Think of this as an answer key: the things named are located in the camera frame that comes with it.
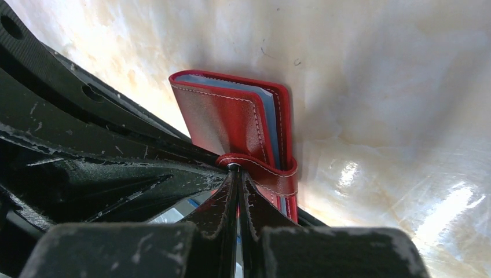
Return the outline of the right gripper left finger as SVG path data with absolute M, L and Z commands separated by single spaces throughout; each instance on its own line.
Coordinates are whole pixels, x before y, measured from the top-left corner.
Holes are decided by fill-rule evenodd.
M 61 224 L 35 246 L 21 277 L 234 277 L 239 171 L 174 224 Z

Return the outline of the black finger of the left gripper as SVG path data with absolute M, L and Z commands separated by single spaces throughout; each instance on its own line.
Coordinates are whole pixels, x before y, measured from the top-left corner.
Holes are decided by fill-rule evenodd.
M 214 155 L 69 65 L 1 2 L 1 273 L 61 224 L 145 223 L 217 188 Z

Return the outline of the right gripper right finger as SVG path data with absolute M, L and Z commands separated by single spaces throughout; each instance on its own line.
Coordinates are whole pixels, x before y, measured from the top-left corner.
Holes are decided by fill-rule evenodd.
M 395 228 L 300 226 L 239 171 L 245 277 L 428 277 L 409 236 Z

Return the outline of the red leather card holder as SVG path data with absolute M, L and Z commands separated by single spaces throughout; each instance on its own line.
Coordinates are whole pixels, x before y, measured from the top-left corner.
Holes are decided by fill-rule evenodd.
M 298 219 L 298 164 L 292 149 L 291 98 L 278 83 L 200 70 L 169 77 L 194 145 L 215 163 L 241 165 L 259 192 Z

